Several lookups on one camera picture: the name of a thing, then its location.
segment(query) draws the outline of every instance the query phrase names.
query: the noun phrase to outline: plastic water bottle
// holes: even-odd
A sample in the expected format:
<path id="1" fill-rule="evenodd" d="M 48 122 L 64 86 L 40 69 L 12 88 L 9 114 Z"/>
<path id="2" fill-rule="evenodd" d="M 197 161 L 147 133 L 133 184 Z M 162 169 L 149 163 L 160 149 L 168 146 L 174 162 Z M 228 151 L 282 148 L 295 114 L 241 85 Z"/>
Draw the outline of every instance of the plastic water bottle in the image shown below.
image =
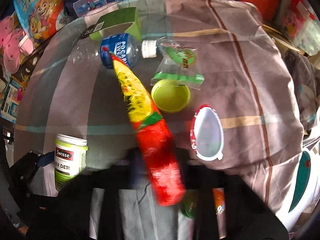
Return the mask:
<path id="1" fill-rule="evenodd" d="M 130 68 L 141 58 L 156 57 L 156 41 L 137 41 L 132 35 L 121 33 L 92 41 L 90 38 L 81 40 L 73 49 L 70 57 L 73 63 L 89 60 L 91 64 L 101 64 L 113 68 L 109 52 L 122 59 Z"/>
<path id="2" fill-rule="evenodd" d="M 132 35 L 121 33 L 102 40 L 100 53 L 105 67 L 113 68 L 109 52 L 122 59 L 130 68 L 142 58 L 156 57 L 156 41 L 137 41 Z"/>

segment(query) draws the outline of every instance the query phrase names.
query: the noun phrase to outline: cardboard box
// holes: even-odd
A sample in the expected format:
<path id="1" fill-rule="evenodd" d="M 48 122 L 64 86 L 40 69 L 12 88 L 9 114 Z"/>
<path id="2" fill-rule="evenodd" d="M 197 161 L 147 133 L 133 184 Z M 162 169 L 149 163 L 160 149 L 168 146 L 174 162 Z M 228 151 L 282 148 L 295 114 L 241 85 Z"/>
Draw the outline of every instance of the cardboard box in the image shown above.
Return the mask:
<path id="1" fill-rule="evenodd" d="M 141 41 L 141 24 L 136 7 L 119 9 L 101 16 L 89 36 L 94 41 L 118 33 L 131 34 Z"/>

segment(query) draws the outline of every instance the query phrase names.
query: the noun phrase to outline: red plastic wrapper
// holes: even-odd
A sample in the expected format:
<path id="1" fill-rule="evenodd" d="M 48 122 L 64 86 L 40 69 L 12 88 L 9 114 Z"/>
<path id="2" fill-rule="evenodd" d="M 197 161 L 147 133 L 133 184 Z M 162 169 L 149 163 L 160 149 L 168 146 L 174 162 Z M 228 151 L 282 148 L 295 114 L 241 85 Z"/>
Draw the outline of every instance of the red plastic wrapper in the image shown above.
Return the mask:
<path id="1" fill-rule="evenodd" d="M 150 94 L 126 64 L 111 55 L 116 76 L 128 101 L 128 116 L 136 132 L 149 177 L 159 205 L 180 202 L 185 193 L 173 136 Z"/>

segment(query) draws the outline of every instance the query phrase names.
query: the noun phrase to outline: swisse supplement jar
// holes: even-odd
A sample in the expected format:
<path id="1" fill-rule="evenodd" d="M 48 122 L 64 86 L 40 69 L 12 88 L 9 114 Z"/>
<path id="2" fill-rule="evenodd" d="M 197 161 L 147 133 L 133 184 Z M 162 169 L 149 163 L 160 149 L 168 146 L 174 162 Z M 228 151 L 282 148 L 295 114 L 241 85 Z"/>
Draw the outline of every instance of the swisse supplement jar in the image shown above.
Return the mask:
<path id="1" fill-rule="evenodd" d="M 87 140 L 58 134 L 55 140 L 54 181 L 60 191 L 64 185 L 85 168 Z"/>

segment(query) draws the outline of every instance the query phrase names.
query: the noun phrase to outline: blue bottle label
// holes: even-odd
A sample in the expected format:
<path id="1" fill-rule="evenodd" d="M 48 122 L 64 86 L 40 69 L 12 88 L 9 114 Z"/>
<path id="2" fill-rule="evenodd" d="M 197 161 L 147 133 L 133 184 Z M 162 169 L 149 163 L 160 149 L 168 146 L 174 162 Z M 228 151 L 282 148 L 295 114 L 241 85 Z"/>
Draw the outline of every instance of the blue bottle label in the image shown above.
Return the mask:
<path id="1" fill-rule="evenodd" d="M 100 55 L 101 61 L 106 68 L 113 68 L 109 51 L 114 53 L 118 58 L 122 59 L 124 63 L 131 67 L 126 54 L 128 36 L 128 33 L 121 33 L 109 36 L 102 40 Z"/>

